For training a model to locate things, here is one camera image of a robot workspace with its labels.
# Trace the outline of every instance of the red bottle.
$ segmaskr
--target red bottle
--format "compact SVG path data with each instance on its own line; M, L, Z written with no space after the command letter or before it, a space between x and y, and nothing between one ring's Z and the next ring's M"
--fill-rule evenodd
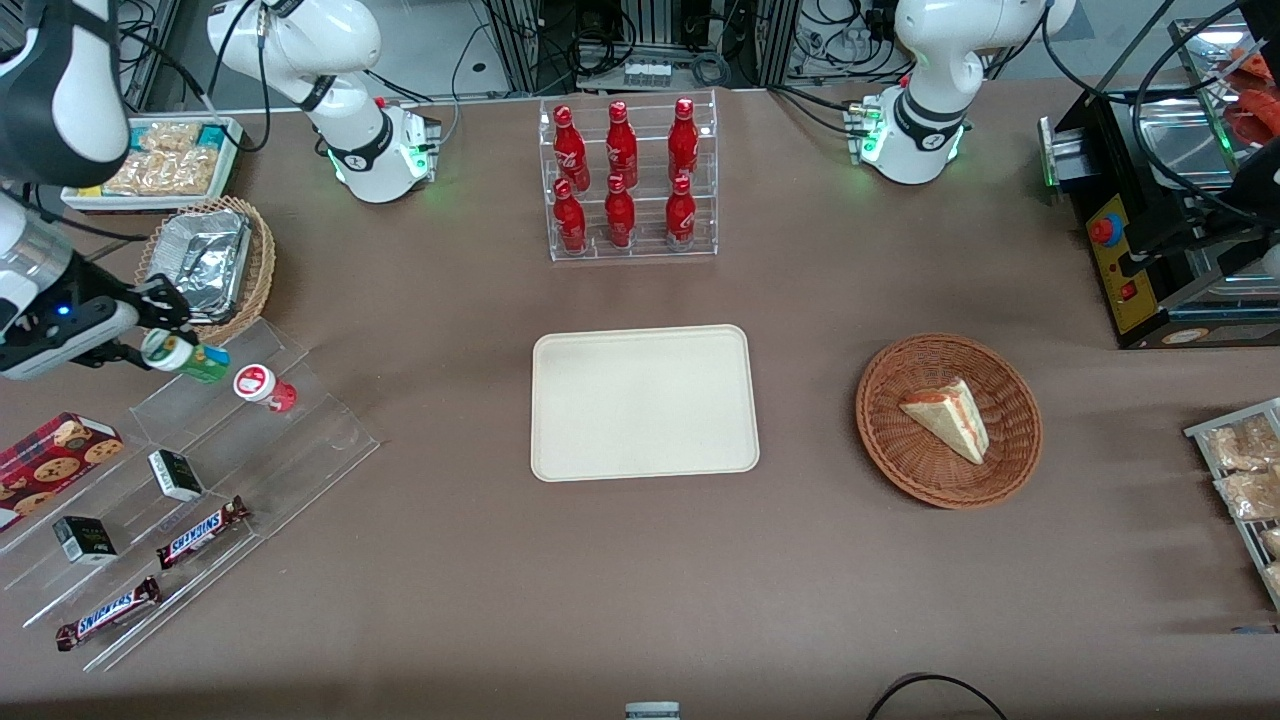
M556 178L556 205L552 214L556 215L556 228L559 231L561 243L564 252L581 255L586 252L586 214L582 205L573 197L573 187L564 178Z
M609 173L618 173L627 187L640 182L640 154L636 150L636 131L627 120L627 104L609 102L609 135L604 138L609 154Z
M698 204L689 195L689 176L676 176L672 181L673 192L667 199L667 246L676 252L684 252L694 243L694 213L698 211Z
M609 196L604 200L604 214L609 218L609 242L620 250L631 247L636 233L636 204L627 192L623 176L609 176Z
M559 105L552 111L556 118L556 164L561 174L573 183L576 192L586 192L591 187L591 172L586 169L586 143L582 133L573 127L573 111L568 105Z
M672 182L676 176L692 176L698 169L698 126L694 124L694 101L689 97L676 100L676 122L667 136L667 152L671 155L667 174Z

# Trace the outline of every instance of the red switch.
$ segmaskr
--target red switch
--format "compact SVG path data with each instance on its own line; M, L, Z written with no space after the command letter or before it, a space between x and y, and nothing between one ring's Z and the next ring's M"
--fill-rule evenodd
M1089 240L1098 245L1106 245L1111 241L1115 232L1116 225L1111 222L1111 218L1102 218L1089 225Z

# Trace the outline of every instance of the woven basket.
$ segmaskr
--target woven basket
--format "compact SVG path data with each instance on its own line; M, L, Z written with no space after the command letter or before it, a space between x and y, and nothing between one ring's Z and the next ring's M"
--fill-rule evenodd
M973 391L991 438L974 465L909 418L902 397L954 378ZM1039 407L1027 382L995 351L954 334L919 334L872 359L855 398L858 432L872 460L909 495L954 510L1009 500L1039 462Z
M266 296L271 292L271 273L275 272L275 240L271 237L271 228L266 227L262 215L248 202L238 197L219 197L183 208L170 217L215 210L243 213L253 223L253 233L250 237L248 258L244 260L244 277L241 281L239 299L236 302L236 315L221 325L192 325L196 334L200 336L200 341L212 346L236 337L262 314ZM155 252L159 237L160 228L157 227L151 233L151 240L147 241L147 246L142 251L142 263L133 275L138 283L146 281L147 268L151 265L151 255Z

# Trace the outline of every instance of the table surface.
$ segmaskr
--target table surface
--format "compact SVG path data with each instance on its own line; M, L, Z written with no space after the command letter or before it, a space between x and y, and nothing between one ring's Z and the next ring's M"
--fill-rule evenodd
M721 255L605 268L547 258L534 101L467 106L438 182L385 206L278 115L234 184L279 246L266 316L385 445L106 674L65 673L0 598L0 715L860 717L928 670L1012 717L1274 716L1280 638L1228 630L1275 615L1181 428L1280 395L1280 350L1114 348L1039 179L1036 120L1074 99L991 83L954 165L901 187L777 99L721 92ZM713 323L750 340L754 470L534 478L539 337ZM919 332L996 348L1037 395L1043 461L1002 506L923 506L863 451L859 374ZM165 379L5 383L0 442ZM904 694L886 716L980 707Z

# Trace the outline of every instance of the foil container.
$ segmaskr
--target foil container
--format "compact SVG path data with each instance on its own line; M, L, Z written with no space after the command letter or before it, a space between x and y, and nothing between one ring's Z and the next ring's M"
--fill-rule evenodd
M147 277L164 274L191 305L191 323L220 325L236 315L252 222L236 210L165 220Z

